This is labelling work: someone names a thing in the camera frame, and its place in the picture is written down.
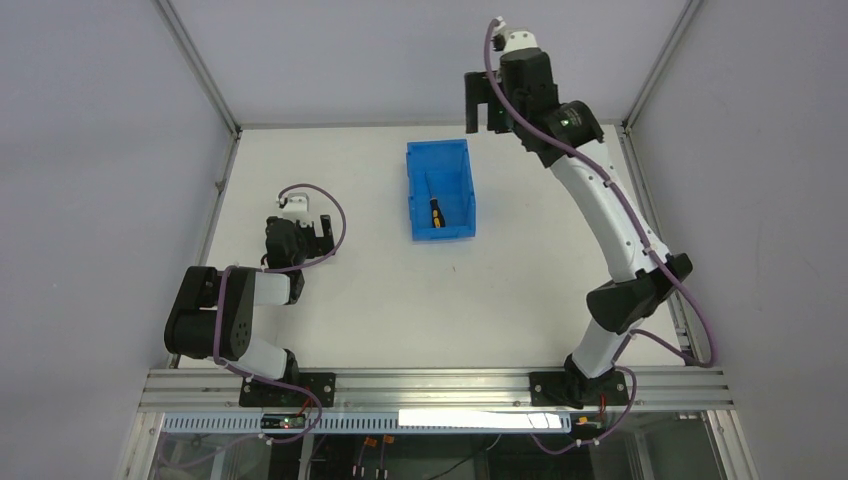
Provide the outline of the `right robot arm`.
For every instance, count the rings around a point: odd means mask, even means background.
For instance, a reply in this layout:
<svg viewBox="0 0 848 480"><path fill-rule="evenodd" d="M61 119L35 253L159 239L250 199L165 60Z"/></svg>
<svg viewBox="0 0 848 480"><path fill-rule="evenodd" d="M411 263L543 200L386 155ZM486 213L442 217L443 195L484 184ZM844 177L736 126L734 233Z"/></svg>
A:
<svg viewBox="0 0 848 480"><path fill-rule="evenodd" d="M589 106L563 103L549 55L538 47L504 52L499 66L484 55L485 69L464 76L466 130L478 130L479 105L487 128L513 133L564 186L594 234L610 275L586 296L591 320L564 372L545 394L559 405L581 408L619 384L614 370L626 339L652 316L692 272L685 253L673 254L648 230L610 168L579 152L601 144L604 132Z"/></svg>

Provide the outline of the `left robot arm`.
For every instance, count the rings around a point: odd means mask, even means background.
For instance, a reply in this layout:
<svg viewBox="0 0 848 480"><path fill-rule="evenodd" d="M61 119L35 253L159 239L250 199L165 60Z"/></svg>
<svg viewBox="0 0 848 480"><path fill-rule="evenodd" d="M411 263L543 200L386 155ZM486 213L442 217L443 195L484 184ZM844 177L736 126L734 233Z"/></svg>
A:
<svg viewBox="0 0 848 480"><path fill-rule="evenodd" d="M335 247L332 220L271 216L266 220L263 271L233 266L191 266L183 277L164 328L166 350L233 367L251 380L264 378L305 387L295 354L253 333L254 310L290 306L305 287L303 266Z"/></svg>

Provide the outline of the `black yellow screwdriver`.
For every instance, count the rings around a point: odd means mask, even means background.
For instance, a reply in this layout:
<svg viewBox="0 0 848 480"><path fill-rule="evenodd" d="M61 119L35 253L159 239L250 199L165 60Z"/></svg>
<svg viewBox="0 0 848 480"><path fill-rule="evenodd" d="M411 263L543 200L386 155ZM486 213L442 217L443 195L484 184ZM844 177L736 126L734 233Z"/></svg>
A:
<svg viewBox="0 0 848 480"><path fill-rule="evenodd" d="M431 176L429 173L425 174L425 181L429 195L429 207L430 207L430 215L432 226L435 229L441 229L445 227L445 217L442 213L438 198L435 194L434 188L432 186Z"/></svg>

